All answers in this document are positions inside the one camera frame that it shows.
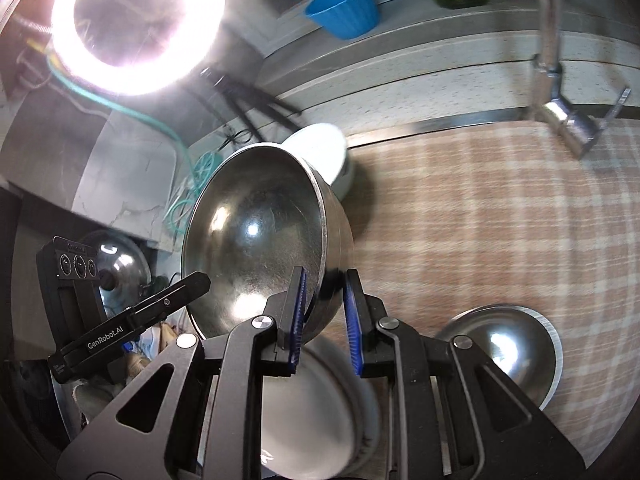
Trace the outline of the left gloved hand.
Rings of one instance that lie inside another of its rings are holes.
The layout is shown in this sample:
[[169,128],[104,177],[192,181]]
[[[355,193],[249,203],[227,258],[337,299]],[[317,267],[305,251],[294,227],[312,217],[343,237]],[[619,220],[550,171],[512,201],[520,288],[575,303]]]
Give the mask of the left gloved hand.
[[134,350],[126,355],[127,375],[135,378],[165,348],[177,339],[177,334],[168,323],[160,323],[148,328],[134,342]]

